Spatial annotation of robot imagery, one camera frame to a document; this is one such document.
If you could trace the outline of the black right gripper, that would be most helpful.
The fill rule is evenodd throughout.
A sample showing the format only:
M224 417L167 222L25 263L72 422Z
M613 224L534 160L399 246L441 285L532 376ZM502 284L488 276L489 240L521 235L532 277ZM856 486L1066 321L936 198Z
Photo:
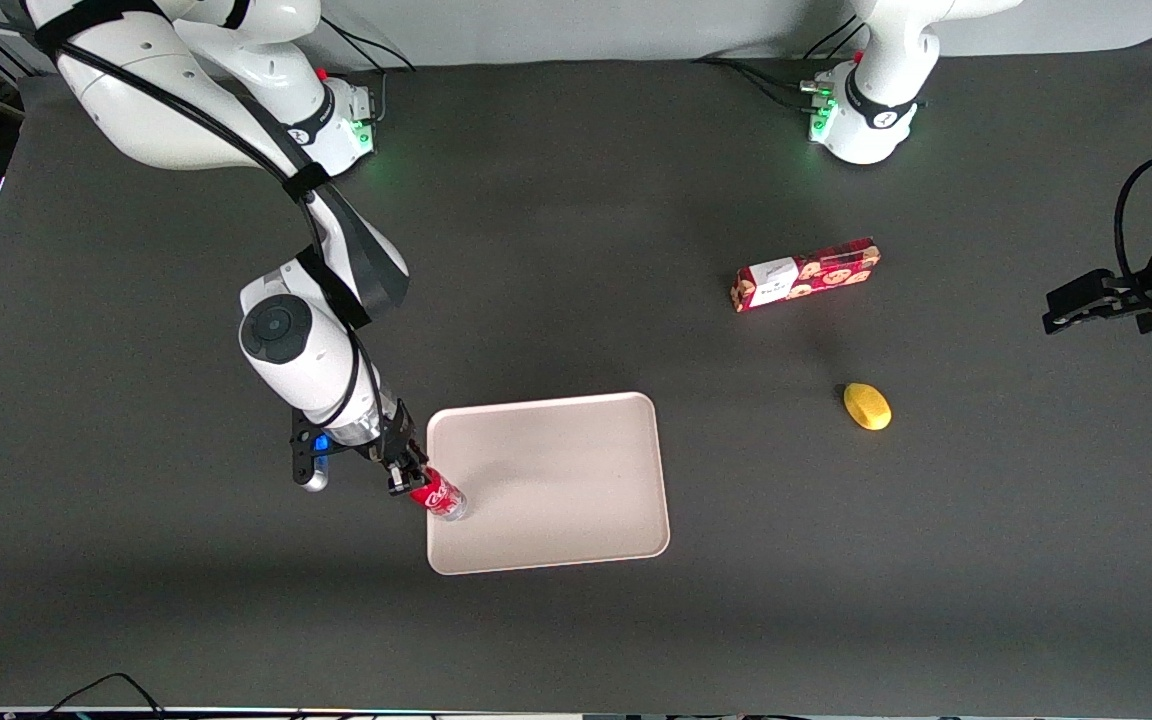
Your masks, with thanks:
M380 397L378 434L367 447L367 457L387 467L389 497L402 497L414 488L414 479L429 479L429 455L415 444L415 423L402 397Z

